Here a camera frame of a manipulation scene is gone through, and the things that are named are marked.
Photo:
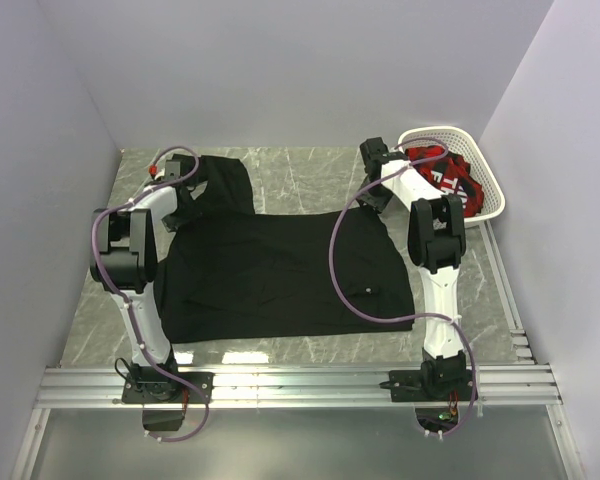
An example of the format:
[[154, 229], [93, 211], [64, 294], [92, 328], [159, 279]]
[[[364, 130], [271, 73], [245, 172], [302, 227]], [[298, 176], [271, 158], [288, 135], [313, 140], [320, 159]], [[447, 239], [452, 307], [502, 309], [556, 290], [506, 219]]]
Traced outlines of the black long sleeve shirt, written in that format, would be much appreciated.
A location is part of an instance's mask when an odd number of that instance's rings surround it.
[[407, 268], [373, 210], [259, 214], [232, 158], [202, 157], [195, 178], [203, 216], [176, 231], [154, 282], [172, 343], [411, 329]]

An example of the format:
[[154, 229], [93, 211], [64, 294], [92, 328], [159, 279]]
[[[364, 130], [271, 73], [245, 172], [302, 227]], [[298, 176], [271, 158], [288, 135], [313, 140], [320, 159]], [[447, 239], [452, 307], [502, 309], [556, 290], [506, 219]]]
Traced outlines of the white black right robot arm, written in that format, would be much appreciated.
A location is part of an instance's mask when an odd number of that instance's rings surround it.
[[418, 268], [425, 304], [418, 389], [431, 399], [447, 399], [473, 381], [458, 312], [457, 283], [466, 252], [462, 201], [432, 186], [394, 152], [366, 160], [364, 171], [357, 200], [382, 209], [395, 196], [409, 210], [407, 250]]

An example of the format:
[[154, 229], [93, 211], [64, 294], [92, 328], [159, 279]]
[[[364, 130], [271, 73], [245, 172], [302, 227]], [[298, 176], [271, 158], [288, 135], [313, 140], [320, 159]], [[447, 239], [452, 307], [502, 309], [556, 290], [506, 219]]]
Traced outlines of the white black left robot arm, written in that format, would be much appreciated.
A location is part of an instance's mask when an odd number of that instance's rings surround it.
[[204, 394], [179, 375], [154, 299], [154, 225], [177, 206], [174, 187], [149, 186], [121, 206], [95, 210], [91, 227], [91, 275], [113, 298], [131, 340], [129, 382], [159, 402], [172, 401], [181, 388]]

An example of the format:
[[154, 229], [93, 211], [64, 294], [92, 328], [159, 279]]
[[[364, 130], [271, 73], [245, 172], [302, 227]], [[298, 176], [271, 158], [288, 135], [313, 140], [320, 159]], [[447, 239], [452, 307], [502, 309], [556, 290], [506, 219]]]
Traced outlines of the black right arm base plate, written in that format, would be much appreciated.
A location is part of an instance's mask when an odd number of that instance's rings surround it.
[[380, 387], [389, 391], [392, 403], [414, 404], [418, 427], [425, 435], [438, 437], [449, 435], [468, 419], [467, 414], [460, 413], [462, 402], [470, 411], [478, 399], [477, 380], [471, 370], [451, 380], [423, 371], [392, 370]]

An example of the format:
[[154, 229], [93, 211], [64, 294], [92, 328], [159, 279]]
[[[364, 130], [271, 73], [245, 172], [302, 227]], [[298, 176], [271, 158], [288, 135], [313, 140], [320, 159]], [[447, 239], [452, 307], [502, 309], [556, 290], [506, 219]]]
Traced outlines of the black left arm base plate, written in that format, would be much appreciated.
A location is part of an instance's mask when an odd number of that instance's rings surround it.
[[213, 373], [184, 372], [177, 376], [196, 386], [201, 393], [152, 368], [142, 367], [138, 373], [127, 375], [121, 403], [143, 407], [142, 424], [149, 432], [177, 432], [190, 404], [202, 405], [211, 400]]

